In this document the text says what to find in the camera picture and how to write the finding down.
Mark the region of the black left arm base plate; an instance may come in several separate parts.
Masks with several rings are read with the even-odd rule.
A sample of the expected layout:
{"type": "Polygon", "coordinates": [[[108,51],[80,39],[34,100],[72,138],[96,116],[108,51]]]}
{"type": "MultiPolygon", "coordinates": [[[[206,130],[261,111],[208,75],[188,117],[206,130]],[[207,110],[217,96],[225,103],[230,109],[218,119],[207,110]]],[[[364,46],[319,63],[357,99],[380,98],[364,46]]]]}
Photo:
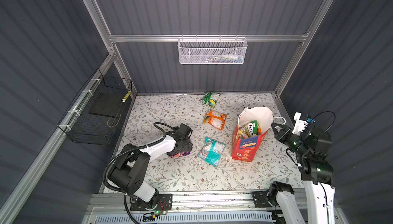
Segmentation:
{"type": "Polygon", "coordinates": [[[172,209],[172,194],[155,194],[150,201],[141,198],[132,198],[130,203],[131,211],[169,211],[172,209]]]}

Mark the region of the red and white paper bag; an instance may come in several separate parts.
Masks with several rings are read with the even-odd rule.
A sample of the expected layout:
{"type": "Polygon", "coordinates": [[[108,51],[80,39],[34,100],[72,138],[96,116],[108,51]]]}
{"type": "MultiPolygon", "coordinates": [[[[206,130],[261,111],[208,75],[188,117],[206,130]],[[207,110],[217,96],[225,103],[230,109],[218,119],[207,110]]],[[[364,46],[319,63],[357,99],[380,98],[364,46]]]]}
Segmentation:
{"type": "Polygon", "coordinates": [[[274,117],[273,112],[267,107],[244,109],[237,118],[232,135],[232,159],[252,162],[274,121],[286,123],[284,117],[274,117]]]}

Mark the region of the purple Fox's candy bag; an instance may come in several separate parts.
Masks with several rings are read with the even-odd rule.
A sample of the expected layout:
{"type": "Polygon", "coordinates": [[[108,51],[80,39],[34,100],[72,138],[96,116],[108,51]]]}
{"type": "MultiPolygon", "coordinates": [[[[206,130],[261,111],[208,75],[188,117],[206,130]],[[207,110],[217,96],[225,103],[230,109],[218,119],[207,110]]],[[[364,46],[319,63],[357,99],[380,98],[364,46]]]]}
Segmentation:
{"type": "Polygon", "coordinates": [[[174,154],[174,155],[170,155],[169,157],[171,157],[171,158],[181,158],[181,157],[190,156],[190,154],[191,154],[191,152],[187,151],[187,152],[180,152],[180,153],[177,153],[177,154],[174,154]]]}

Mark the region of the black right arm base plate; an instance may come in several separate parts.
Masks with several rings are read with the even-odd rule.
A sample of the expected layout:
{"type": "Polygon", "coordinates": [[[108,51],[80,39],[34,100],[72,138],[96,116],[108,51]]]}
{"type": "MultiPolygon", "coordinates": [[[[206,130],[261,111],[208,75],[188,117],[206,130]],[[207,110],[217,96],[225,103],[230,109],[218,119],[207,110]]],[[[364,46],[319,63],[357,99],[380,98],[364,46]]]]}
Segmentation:
{"type": "Polygon", "coordinates": [[[251,196],[253,198],[253,202],[256,208],[270,208],[272,205],[270,204],[269,191],[253,191],[251,192],[251,196]]]}

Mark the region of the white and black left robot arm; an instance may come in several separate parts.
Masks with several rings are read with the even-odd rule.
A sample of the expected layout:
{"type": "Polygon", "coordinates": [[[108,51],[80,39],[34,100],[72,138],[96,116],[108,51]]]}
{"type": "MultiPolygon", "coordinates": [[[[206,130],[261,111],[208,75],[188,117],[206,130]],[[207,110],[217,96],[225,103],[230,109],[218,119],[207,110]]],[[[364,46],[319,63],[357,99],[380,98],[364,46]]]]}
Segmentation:
{"type": "Polygon", "coordinates": [[[105,187],[138,198],[149,208],[157,204],[159,197],[159,191],[145,181],[149,163],[164,154],[169,157],[188,155],[193,147],[189,126],[172,127],[161,122],[153,125],[162,132],[159,139],[143,146],[125,145],[108,162],[102,175],[105,187]]]}

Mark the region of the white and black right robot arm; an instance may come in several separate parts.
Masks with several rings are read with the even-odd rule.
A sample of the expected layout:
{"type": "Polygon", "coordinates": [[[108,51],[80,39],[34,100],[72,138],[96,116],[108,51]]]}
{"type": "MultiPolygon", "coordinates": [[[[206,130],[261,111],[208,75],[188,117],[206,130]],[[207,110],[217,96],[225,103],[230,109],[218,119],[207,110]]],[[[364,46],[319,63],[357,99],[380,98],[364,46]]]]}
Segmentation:
{"type": "Polygon", "coordinates": [[[307,196],[308,222],[333,224],[335,187],[333,167],[326,161],[332,145],[331,135],[324,129],[306,128],[299,134],[283,124],[272,123],[277,141],[295,154],[307,196]]]}

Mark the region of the green Fox's candy bag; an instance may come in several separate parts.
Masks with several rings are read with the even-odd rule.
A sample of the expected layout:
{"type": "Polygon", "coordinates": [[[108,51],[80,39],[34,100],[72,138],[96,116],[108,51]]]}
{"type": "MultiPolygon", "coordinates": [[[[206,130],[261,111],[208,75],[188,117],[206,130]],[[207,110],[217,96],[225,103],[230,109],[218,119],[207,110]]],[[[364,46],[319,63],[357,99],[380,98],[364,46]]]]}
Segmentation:
{"type": "Polygon", "coordinates": [[[244,126],[245,133],[248,138],[259,135],[259,125],[257,121],[251,121],[244,126]]]}

